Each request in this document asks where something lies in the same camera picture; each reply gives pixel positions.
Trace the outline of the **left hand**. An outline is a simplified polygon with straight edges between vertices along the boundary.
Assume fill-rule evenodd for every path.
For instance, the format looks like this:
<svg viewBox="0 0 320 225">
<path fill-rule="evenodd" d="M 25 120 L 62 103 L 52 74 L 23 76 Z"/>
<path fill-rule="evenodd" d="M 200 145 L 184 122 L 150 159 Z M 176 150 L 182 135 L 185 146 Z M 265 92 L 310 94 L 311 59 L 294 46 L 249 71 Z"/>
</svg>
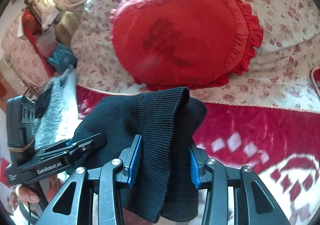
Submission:
<svg viewBox="0 0 320 225">
<path fill-rule="evenodd" d="M 23 185 L 19 185 L 16 188 L 16 194 L 21 202 L 24 204 L 32 204 L 32 203 L 39 203 L 40 199 L 35 192 L 31 189 L 24 187 Z"/>
</svg>

